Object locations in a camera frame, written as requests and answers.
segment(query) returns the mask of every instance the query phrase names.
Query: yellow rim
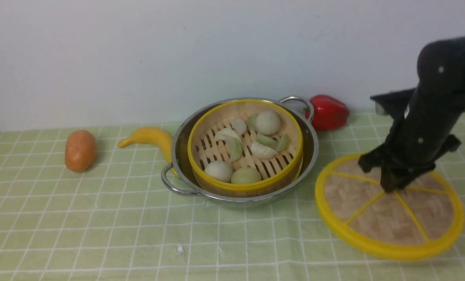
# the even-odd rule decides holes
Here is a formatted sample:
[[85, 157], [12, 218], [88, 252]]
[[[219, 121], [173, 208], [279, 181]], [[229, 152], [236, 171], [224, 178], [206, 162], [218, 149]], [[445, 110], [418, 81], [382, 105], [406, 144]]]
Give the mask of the yellow rim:
[[[334, 212], [331, 210], [329, 204], [326, 201], [324, 192], [326, 179], [331, 174], [363, 179], [362, 177], [359, 177], [357, 175], [333, 172], [334, 168], [336, 168], [340, 164], [359, 158], [360, 155], [361, 154], [347, 155], [331, 162], [323, 169], [323, 171], [321, 171], [316, 181], [315, 196], [319, 213], [322, 219], [325, 221], [325, 223], [329, 226], [329, 228], [332, 231], [334, 231], [342, 240], [360, 249], [361, 251], [388, 260], [423, 260], [425, 258], [432, 258], [446, 251], [457, 240], [457, 238], [463, 231], [463, 225], [465, 223], [463, 205], [455, 190], [447, 182], [447, 180], [445, 180], [442, 176], [435, 172], [432, 172], [430, 176], [437, 180], [444, 187], [445, 192], [441, 190], [438, 192], [422, 189], [421, 187], [411, 187], [410, 189], [418, 190], [420, 192], [443, 193], [450, 198], [454, 212], [453, 223], [448, 229], [448, 231], [441, 238], [437, 240], [426, 239], [427, 242], [422, 245], [402, 246], [372, 240], [371, 238], [368, 238], [358, 233], [357, 231], [354, 231], [354, 229], [350, 228], [348, 226], [348, 222], [350, 222], [353, 218], [357, 217], [357, 215], [363, 212], [365, 208], [370, 206], [375, 200], [379, 199], [379, 197], [383, 195], [384, 192], [381, 192], [373, 199], [371, 199], [368, 203], [366, 203], [350, 218], [350, 220], [348, 220], [347, 222], [341, 221], [341, 219], [339, 219], [334, 214]], [[378, 182], [368, 178], [366, 178], [366, 181], [379, 184]], [[419, 224], [418, 220], [416, 220], [407, 204], [402, 200], [402, 198], [400, 198], [400, 196], [397, 193], [396, 196], [398, 196], [400, 203], [405, 207], [406, 212], [409, 212], [412, 215], [413, 222], [418, 227], [419, 231], [423, 234], [423, 236], [426, 238], [423, 228]]]
[[[275, 107], [277, 110], [280, 110], [284, 114], [286, 114], [291, 121], [293, 121], [293, 124], [296, 124], [296, 130], [298, 134], [298, 149], [295, 153], [295, 156], [293, 157], [293, 160], [286, 166], [286, 168], [282, 169], [282, 171], [279, 174], [276, 174], [275, 176], [272, 176], [270, 178], [267, 178], [265, 180], [261, 180], [257, 183], [250, 183], [248, 185], [234, 185], [232, 183], [224, 183], [223, 181], [216, 180], [209, 175], [207, 175], [201, 168], [198, 166], [196, 161], [194, 161], [194, 158], [192, 156], [192, 143], [191, 140], [193, 139], [194, 133], [196, 128], [206, 119], [210, 114], [213, 112], [216, 112], [217, 110], [220, 110], [224, 107], [228, 107], [229, 105], [235, 104], [235, 103], [262, 103], [265, 105], [269, 105], [271, 107]], [[285, 175], [287, 175], [290, 171], [292, 171], [298, 162], [300, 160], [302, 151], [303, 151], [303, 136], [302, 136], [302, 130], [300, 129], [300, 126], [298, 126], [298, 123], [287, 110], [284, 110], [282, 107], [275, 105], [273, 103], [268, 103], [266, 101], [259, 101], [259, 100], [239, 100], [239, 101], [230, 101], [228, 103], [224, 103], [222, 105], [219, 105], [212, 110], [206, 112], [197, 122], [196, 125], [191, 130], [191, 134], [189, 135], [189, 142], [187, 142], [187, 154], [189, 156], [189, 160], [191, 162], [191, 167], [194, 170], [195, 173], [198, 174], [202, 179], [206, 180], [209, 183], [212, 183], [215, 187], [221, 188], [223, 190], [228, 190], [231, 192], [253, 192], [256, 190], [261, 190], [265, 188], [268, 185], [271, 185], [272, 183], [275, 183], [279, 181], [281, 178], [283, 178]]]

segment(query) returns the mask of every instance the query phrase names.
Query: bamboo steamer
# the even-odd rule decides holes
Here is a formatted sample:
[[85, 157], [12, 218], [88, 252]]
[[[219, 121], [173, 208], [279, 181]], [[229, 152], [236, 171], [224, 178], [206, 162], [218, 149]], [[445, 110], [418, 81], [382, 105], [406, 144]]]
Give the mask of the bamboo steamer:
[[[230, 122], [234, 119], [243, 119], [246, 122], [250, 115], [265, 110], [273, 110], [281, 119], [281, 128], [270, 137], [279, 140], [281, 135], [287, 134], [291, 140], [288, 148], [271, 159], [259, 159], [252, 155], [250, 150], [257, 133], [248, 128], [246, 133], [240, 136], [243, 157], [230, 163], [230, 148], [224, 141], [215, 142], [215, 134], [223, 128], [231, 128]], [[261, 100], [231, 101], [206, 112], [191, 130], [187, 145], [193, 173], [202, 189], [229, 197], [262, 196], [289, 185], [300, 173], [302, 151], [302, 130], [293, 115], [276, 104]], [[240, 167], [257, 169], [262, 180], [248, 185], [235, 185], [216, 180], [204, 172], [207, 165], [215, 160], [223, 160], [231, 164], [234, 171]]]

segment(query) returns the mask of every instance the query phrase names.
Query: toy banana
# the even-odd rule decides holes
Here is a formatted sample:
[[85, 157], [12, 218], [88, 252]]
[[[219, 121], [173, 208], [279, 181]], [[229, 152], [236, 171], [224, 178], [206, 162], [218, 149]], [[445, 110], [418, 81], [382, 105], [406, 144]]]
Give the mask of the toy banana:
[[[141, 127], [133, 131], [132, 134], [122, 139], [118, 143], [118, 147], [125, 148], [131, 144], [152, 144], [159, 147], [165, 156], [166, 162], [171, 163], [171, 145], [172, 137], [169, 133], [157, 127]], [[175, 169], [171, 170], [172, 173], [178, 176]]]

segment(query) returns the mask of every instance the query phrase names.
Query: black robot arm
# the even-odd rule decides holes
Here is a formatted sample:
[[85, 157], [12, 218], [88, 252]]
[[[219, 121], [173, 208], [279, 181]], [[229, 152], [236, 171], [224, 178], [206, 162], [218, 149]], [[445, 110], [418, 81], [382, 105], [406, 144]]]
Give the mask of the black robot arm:
[[465, 37], [439, 40], [418, 56], [415, 88], [372, 96], [393, 118], [385, 142], [359, 158], [362, 171], [381, 168], [386, 192], [402, 190], [461, 142], [451, 130], [465, 112]]

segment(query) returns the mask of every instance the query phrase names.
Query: toy pepper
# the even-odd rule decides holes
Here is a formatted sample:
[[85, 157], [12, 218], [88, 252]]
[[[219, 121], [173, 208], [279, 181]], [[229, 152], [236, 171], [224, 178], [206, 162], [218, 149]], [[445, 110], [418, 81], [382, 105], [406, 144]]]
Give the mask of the toy pepper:
[[348, 107], [341, 101], [326, 94], [318, 94], [310, 99], [314, 105], [312, 126], [316, 131], [335, 130], [345, 126], [350, 115]]

